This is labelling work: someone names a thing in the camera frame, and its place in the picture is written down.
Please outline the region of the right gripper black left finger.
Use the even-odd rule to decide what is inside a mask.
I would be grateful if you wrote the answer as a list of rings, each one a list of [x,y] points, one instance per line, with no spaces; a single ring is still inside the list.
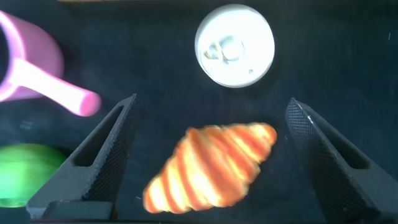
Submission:
[[[136,129],[136,96],[121,100],[28,201],[32,221],[111,221]]]

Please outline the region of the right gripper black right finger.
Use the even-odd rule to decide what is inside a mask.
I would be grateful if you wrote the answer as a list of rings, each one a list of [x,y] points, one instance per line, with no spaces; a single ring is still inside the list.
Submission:
[[[397,223],[397,181],[308,105],[285,120],[328,223]]]

